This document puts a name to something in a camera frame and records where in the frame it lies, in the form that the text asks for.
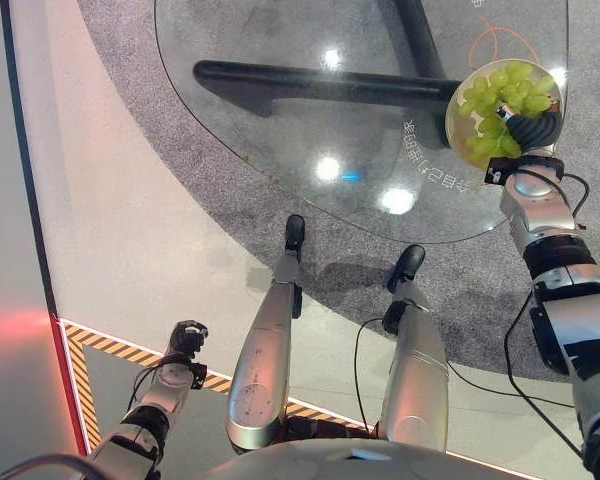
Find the bowl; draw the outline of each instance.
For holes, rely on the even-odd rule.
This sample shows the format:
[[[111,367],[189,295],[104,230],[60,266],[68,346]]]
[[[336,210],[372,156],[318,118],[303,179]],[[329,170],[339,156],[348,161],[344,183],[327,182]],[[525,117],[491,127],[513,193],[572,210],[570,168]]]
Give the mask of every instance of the bowl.
[[[471,135],[482,135],[476,129],[478,124],[482,121],[482,117],[476,112],[473,112],[468,117],[463,117],[458,112],[458,109],[464,102],[466,102],[466,100],[464,99],[464,91],[467,88],[473,86],[473,82],[476,79],[476,77],[483,76],[489,78],[493,72],[497,70],[502,70],[503,68],[506,68],[507,65],[513,62],[531,65],[533,70],[531,72],[529,80],[531,80],[534,83],[540,80],[545,75],[551,75],[551,73],[548,70],[536,63],[530,62],[529,60],[522,60],[519,58],[507,58],[504,60],[497,60],[495,62],[491,62],[480,67],[471,75],[469,75],[469,77],[464,82],[462,82],[460,86],[456,89],[455,93],[453,94],[453,97],[451,97],[449,105],[447,105],[447,113],[445,116],[445,130],[447,132],[447,139],[449,140],[451,148],[454,152],[456,152],[456,154],[458,154],[458,156],[460,156],[462,160],[481,170],[485,170],[485,165],[476,164],[471,161],[471,149],[465,145],[465,141],[467,137]],[[547,94],[560,102],[561,113],[564,115],[564,102],[562,101],[562,93],[560,92],[560,88],[558,87],[559,80],[560,79],[556,79],[556,83],[551,88],[551,90],[547,92]]]

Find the glass tabletop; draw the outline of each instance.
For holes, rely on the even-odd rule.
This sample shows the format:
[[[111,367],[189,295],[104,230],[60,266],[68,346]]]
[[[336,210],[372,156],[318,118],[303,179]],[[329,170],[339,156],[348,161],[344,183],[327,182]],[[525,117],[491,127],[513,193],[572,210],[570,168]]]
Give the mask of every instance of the glass tabletop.
[[[523,58],[566,95],[566,0],[156,0],[155,21],[174,89],[220,141],[272,183],[398,241],[456,241],[504,220],[501,188],[448,148],[457,81]],[[201,61],[237,63],[211,88],[194,76]]]

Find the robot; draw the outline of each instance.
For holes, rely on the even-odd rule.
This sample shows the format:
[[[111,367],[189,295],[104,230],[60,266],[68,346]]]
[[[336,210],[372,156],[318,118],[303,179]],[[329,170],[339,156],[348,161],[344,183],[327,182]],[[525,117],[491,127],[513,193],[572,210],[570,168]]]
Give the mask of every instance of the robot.
[[[502,105],[497,113],[524,154],[492,159],[485,181],[504,187],[500,208],[533,281],[536,343],[546,365],[572,383],[583,463],[600,480],[600,267],[559,186],[564,165],[553,158],[561,126],[556,112],[559,108],[534,120]],[[284,254],[229,391],[227,435],[238,453],[248,453],[204,478],[519,478],[445,454],[448,372],[429,303],[415,281],[425,257],[419,245],[403,252],[387,284],[393,297],[382,323],[397,340],[374,432],[286,416],[291,323],[302,310],[297,277],[304,234],[302,217],[290,216]],[[194,356],[206,336],[196,322],[176,325],[148,391],[87,459],[73,459],[82,474],[99,480],[160,478],[168,433],[189,390],[204,382],[206,367]],[[23,468],[0,478],[8,480]]]

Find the white floor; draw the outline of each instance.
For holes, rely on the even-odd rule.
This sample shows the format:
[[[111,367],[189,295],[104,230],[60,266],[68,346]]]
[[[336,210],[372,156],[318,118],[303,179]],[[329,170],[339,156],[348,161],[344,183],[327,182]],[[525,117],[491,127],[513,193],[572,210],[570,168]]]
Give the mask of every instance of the white floor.
[[[12,2],[29,148],[62,317],[162,350],[174,322],[209,327],[201,359],[232,374],[269,270],[189,196],[144,138],[91,43],[74,0]],[[305,296],[295,321],[291,394],[353,418],[357,325]],[[360,377],[375,419],[393,342],[365,332]],[[499,374],[458,367],[510,391]],[[522,381],[570,402],[561,384]],[[542,406],[577,443],[573,411]],[[449,450],[542,478],[589,474],[519,399],[450,377]]]

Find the gray carpet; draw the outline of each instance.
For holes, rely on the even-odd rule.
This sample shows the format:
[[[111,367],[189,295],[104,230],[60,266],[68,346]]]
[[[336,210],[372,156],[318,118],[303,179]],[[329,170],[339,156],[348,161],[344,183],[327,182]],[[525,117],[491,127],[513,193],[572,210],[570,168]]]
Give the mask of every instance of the gray carpet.
[[[382,314],[390,298],[382,283],[405,245],[338,221],[285,193],[200,125],[180,102],[160,62],[151,0],[79,4],[121,98],[209,215],[272,265],[286,217],[300,213],[308,224],[301,277],[306,292],[357,323]],[[572,2],[570,8],[569,113],[559,154],[568,170],[592,184],[580,221],[589,228],[589,246],[600,263],[600,3]],[[577,187],[566,189],[574,198],[580,193]],[[507,228],[429,245],[427,254],[419,281],[435,309],[449,358],[503,372],[502,338],[530,284]],[[555,378],[541,363],[526,318],[512,351],[518,374]]]

